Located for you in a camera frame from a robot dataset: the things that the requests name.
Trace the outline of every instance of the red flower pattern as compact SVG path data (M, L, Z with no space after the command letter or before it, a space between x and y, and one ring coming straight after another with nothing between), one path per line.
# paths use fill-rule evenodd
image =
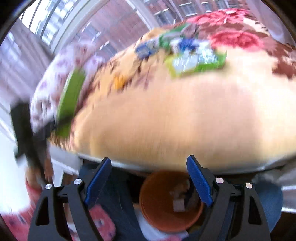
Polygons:
M66 59L62 59L62 60L60 60L59 62L57 62L57 67L58 68L61 68L62 66L67 66L69 63L68 63L68 61L66 60Z
M60 95L57 95L56 93L50 95L51 99L52 99L52 102L55 106L58 106L59 105L59 100L60 100Z
M68 75L67 74L61 74L61 73L58 73L57 74L57 80L58 80L58 83L60 85L63 85L64 86L65 83L66 83L67 78L68 78Z
M76 58L76 59L75 59L75 64L76 64L77 66L79 66L79 65L80 65L80 62L81 62L81 61L80 61L80 59L79 59L79 58Z
M223 25L225 23L242 23L244 16L247 14L248 11L245 9L223 9L190 18L187 22L197 23L199 25L210 23L210 26Z
M258 51L264 48L263 41L257 35L244 31L221 31L209 38L213 48L221 45L240 47L248 51Z
M83 54L86 54L86 52L87 52L87 46L84 45L84 46L82 47L82 53L83 53Z

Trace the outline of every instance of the orange bowl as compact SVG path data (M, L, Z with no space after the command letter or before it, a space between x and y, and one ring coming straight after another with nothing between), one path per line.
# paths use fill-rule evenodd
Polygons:
M160 171L151 174L140 191L140 208L147 222L162 232L175 233L188 229L200 217L204 204L187 212L173 211L170 191L189 178L184 172Z

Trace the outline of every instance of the pink fabric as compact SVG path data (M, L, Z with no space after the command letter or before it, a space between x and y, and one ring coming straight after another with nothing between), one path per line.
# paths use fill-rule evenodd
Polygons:
M178 236L170 236L168 239L165 240L158 240L158 241L181 241L182 239L180 239Z
M42 192L41 189L29 187L27 182L26 187L31 200L30 207L17 214L2 215L7 227L18 241L27 241L28 239L30 223L36 208L36 203ZM89 213L104 241L111 241L115 236L116 229L109 215L100 205L94 206ZM74 241L79 241L76 232L70 231L70 233Z
M209 23L210 26L223 25L225 23L242 23L246 14L248 14L248 11L245 9L223 9L190 18L187 22L199 25Z
M95 55L95 51L95 44L85 41L71 44L57 54L39 82L31 101L33 131L55 118L66 80L75 68L82 68L86 73L78 99L78 106L81 105L90 82L105 62L104 58Z
M264 43L255 34L244 31L221 31L209 36L211 45L216 48L220 45L240 47L248 51L257 51L264 48Z

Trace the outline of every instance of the blanket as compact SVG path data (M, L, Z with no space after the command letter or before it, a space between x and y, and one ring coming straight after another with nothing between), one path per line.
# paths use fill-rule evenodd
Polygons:
M248 11L197 16L199 38L227 52L221 69L172 78L160 49L143 60L135 48L165 33L156 28L97 71L72 121L68 151L108 156L154 169L256 166L296 152L296 51L275 41Z

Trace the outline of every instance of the window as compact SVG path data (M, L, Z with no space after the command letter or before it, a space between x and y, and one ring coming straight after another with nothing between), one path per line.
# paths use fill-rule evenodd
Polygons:
M98 55L106 59L113 57L115 54L117 54L117 50L110 44L109 40L98 50Z
M186 17L197 14L196 9L192 4L192 2L181 4L179 5L179 7L182 9Z
M224 0L214 0L214 1L216 2L218 9L226 9L227 8Z
M94 41L101 34L101 32L92 26L91 22L89 22L86 27L81 30L81 32L91 37L92 41Z
M22 20L22 18L23 18L23 16L24 16L24 13L25 13L25 12L23 12L23 13L20 15L20 17L19 17L20 20Z
M211 12L212 8L209 2L201 2L201 5L204 7L205 12Z
M226 0L226 1L227 1L228 6L229 6L230 8L238 7L238 3L237 3L236 0Z
M45 42L47 45L50 45L53 36L54 34L48 28L46 28L42 36L42 41Z
M55 3L54 1L50 1L50 2L48 3L47 7L46 7L46 10L47 10L48 12L50 12L51 10L53 10L55 4L56 4L56 3Z
M75 37L73 38L73 41L79 42L81 39L80 34L76 34Z
M169 8L159 11L154 14L160 25L173 24L174 18Z
M55 12L52 14L49 22L53 23L54 25L58 26L59 28L63 25L63 19Z
M61 0L61 1L59 2L59 4L58 4L57 7L58 7L59 9L63 9L63 8L65 7L66 3L67 3L67 1L63 1L63 0Z

